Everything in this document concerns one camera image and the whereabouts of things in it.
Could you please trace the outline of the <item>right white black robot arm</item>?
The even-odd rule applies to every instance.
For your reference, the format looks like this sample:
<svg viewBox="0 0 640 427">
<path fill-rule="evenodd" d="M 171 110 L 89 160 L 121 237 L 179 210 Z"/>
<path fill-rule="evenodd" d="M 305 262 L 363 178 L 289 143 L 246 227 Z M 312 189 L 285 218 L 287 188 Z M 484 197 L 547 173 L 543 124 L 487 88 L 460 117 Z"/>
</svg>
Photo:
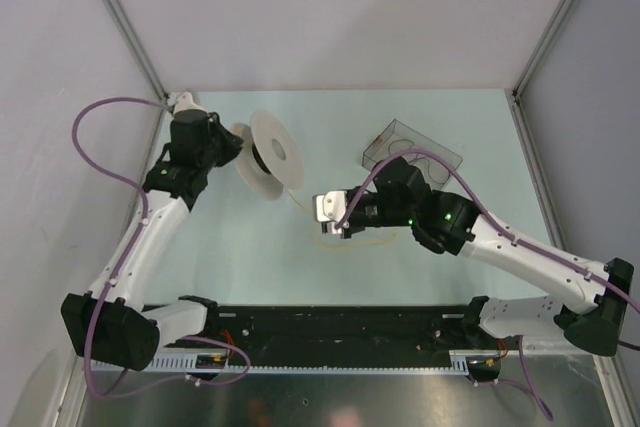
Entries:
<svg viewBox="0 0 640 427">
<path fill-rule="evenodd" d="M 477 259 L 543 291 L 516 300 L 477 297 L 461 323 L 463 340 L 484 348 L 495 338 L 563 337 L 612 357 L 630 298 L 633 266 L 579 257 L 531 238 L 490 213 L 473 192 L 432 189 L 401 155 L 379 162 L 363 185 L 321 201 L 328 230 L 343 238 L 367 228 L 408 227 L 435 253 Z"/>
</svg>

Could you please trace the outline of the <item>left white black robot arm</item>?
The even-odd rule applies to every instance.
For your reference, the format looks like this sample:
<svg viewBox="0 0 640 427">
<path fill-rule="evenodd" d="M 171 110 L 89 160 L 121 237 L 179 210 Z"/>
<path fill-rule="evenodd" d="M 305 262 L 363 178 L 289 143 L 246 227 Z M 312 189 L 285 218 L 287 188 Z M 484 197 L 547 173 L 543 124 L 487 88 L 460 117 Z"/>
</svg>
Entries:
<svg viewBox="0 0 640 427">
<path fill-rule="evenodd" d="M 86 362 L 141 371 L 159 348 L 187 336 L 202 347 L 219 339 L 221 323 L 208 314 L 209 301 L 182 296 L 148 310 L 144 295 L 210 171 L 233 161 L 241 145 L 214 112 L 192 107 L 173 114 L 170 140 L 137 188 L 140 202 L 113 257 L 86 293 L 62 303 L 72 345 Z"/>
</svg>

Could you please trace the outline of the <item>white plastic spool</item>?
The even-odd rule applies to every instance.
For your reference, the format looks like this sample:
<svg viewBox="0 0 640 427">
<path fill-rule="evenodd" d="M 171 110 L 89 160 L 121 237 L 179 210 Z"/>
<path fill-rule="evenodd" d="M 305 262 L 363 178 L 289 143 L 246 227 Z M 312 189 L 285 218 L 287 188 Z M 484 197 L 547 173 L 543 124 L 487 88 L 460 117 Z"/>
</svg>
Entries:
<svg viewBox="0 0 640 427">
<path fill-rule="evenodd" d="M 294 140 L 281 122 L 266 110 L 256 110 L 249 124 L 235 123 L 232 132 L 242 140 L 234 161 L 249 188 L 267 201 L 304 183 L 304 163 Z"/>
</svg>

